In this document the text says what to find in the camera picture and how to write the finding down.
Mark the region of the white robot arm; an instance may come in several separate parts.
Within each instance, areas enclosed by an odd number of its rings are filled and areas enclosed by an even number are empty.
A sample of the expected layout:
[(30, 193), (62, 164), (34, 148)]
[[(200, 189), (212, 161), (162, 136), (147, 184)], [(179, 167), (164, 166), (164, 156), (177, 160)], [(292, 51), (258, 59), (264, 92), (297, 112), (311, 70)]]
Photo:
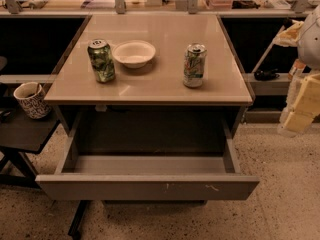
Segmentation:
[(320, 115), (320, 5), (304, 21), (293, 21), (292, 26), (274, 37), (273, 43), (296, 47), (299, 65), (311, 69), (305, 77), (293, 75), (287, 105), (280, 116), (278, 133), (294, 137), (305, 132)]

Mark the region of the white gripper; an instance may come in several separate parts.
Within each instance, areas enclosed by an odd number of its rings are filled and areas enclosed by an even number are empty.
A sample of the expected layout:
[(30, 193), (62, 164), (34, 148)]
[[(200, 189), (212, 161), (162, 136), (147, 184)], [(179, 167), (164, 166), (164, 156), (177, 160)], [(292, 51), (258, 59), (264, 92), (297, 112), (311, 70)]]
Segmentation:
[(289, 85), (280, 123), (295, 133), (304, 132), (320, 114), (320, 73), (295, 76)]

